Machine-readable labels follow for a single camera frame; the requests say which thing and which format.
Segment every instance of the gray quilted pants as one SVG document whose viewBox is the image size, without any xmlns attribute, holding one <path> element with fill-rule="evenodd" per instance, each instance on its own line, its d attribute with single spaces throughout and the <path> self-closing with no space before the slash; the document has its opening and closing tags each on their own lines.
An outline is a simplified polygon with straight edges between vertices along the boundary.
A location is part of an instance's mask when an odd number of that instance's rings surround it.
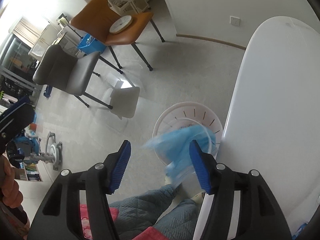
<svg viewBox="0 0 320 240">
<path fill-rule="evenodd" d="M 193 200 L 183 200 L 157 222 L 176 193 L 171 185 L 166 185 L 110 204 L 110 207 L 119 209 L 114 224 L 120 239 L 131 240 L 153 226 L 170 240 L 192 240 L 198 218 L 198 209 Z"/>
</svg>

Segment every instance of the electrical outlet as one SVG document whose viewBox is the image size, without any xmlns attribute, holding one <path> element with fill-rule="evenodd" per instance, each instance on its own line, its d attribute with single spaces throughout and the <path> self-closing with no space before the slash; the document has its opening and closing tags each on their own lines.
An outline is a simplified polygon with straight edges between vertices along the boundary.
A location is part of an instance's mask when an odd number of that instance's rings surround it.
<svg viewBox="0 0 320 240">
<path fill-rule="evenodd" d="M 230 24 L 239 27 L 240 26 L 240 18 L 230 16 Z"/>
</svg>

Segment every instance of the white table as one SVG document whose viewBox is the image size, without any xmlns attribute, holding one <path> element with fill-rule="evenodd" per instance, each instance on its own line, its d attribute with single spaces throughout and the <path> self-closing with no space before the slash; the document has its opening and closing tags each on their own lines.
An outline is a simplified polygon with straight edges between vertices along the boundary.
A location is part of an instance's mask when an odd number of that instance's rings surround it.
<svg viewBox="0 0 320 240">
<path fill-rule="evenodd" d="M 292 233 L 311 219 L 320 194 L 320 35 L 305 23 L 274 17 L 253 34 L 217 162 L 244 173 L 257 169 Z M 201 236 L 212 199 L 204 199 L 194 239 Z M 229 238 L 235 236 L 238 206 L 239 194 Z"/>
</svg>

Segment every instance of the wooden baseboard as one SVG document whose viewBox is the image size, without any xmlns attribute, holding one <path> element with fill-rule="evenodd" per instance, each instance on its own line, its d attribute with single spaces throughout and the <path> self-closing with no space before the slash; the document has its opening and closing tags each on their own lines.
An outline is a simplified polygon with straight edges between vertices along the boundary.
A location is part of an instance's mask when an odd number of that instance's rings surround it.
<svg viewBox="0 0 320 240">
<path fill-rule="evenodd" d="M 188 34 L 176 34 L 177 37 L 182 37 L 182 38 L 191 38 L 191 39 L 197 39 L 197 40 L 203 40 L 203 41 L 213 41 L 216 43 L 221 43 L 224 45 L 228 45 L 228 46 L 232 46 L 238 49 L 243 49 L 246 50 L 247 48 L 238 44 L 234 44 L 231 42 L 227 42 L 227 41 L 221 41 L 221 40 L 217 40 L 217 39 L 213 39 L 213 38 L 206 38 L 206 37 L 201 37 L 201 36 L 194 36 L 194 35 L 188 35 Z"/>
</svg>

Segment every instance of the black metal chair leg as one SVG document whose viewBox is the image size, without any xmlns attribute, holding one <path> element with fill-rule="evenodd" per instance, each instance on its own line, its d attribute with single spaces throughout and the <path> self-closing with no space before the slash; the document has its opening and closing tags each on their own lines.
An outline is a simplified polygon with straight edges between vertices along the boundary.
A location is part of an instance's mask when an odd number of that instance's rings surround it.
<svg viewBox="0 0 320 240">
<path fill-rule="evenodd" d="M 95 74 L 95 75 L 97 75 L 98 77 L 101 76 L 101 75 L 100 75 L 99 73 L 97 73 L 97 72 L 94 72 L 94 71 L 93 71 L 92 73 Z"/>
<path fill-rule="evenodd" d="M 123 74 L 123 71 L 118 69 L 115 65 L 113 65 L 112 63 L 110 63 L 109 61 L 107 61 L 105 58 L 99 56 L 99 59 L 102 60 L 104 63 L 106 63 L 107 65 L 109 65 L 110 67 L 114 68 L 116 71 L 118 71 L 120 74 Z"/>
<path fill-rule="evenodd" d="M 137 45 L 135 43 L 132 43 L 131 46 L 134 48 L 134 50 L 138 53 L 138 55 L 140 56 L 140 58 L 142 58 L 142 60 L 144 61 L 144 63 L 147 64 L 147 67 L 149 68 L 150 71 L 153 71 L 153 68 L 150 66 L 150 64 L 148 63 L 148 61 L 146 60 L 146 58 L 144 57 L 144 55 L 142 54 L 142 52 L 138 49 Z"/>
<path fill-rule="evenodd" d="M 154 29 L 156 30 L 156 32 L 158 33 L 161 41 L 162 41 L 162 42 L 165 42 L 164 38 L 161 36 L 161 33 L 160 33 L 157 25 L 156 25 L 155 22 L 153 21 L 153 19 L 151 19 L 150 22 L 151 22 L 152 26 L 154 27 Z"/>
<path fill-rule="evenodd" d="M 113 55 L 115 61 L 117 62 L 118 67 L 119 67 L 120 69 L 122 69 L 122 67 L 121 67 L 121 65 L 120 65 L 120 63 L 119 63 L 119 61 L 118 61 L 118 59 L 117 59 L 117 56 L 116 56 L 115 52 L 113 51 L 113 48 L 112 48 L 111 46 L 108 46 L 108 47 L 109 47 L 109 49 L 110 49 L 110 51 L 111 51 L 111 54 Z"/>
<path fill-rule="evenodd" d="M 84 103 L 86 107 L 89 107 L 89 104 L 84 102 L 80 96 L 75 96 L 75 97 L 78 98 L 82 103 Z"/>
<path fill-rule="evenodd" d="M 85 97 L 88 97 L 88 98 L 92 99 L 93 101 L 96 101 L 96 102 L 99 103 L 99 104 L 102 104 L 102 105 L 108 107 L 109 109 L 112 109 L 112 108 L 113 108 L 113 106 L 107 105 L 105 102 L 102 102 L 101 100 L 95 98 L 94 96 L 92 96 L 92 95 L 90 95 L 90 94 L 88 94 L 88 93 L 86 93 L 86 92 L 84 92 L 83 95 L 84 95 Z"/>
</svg>

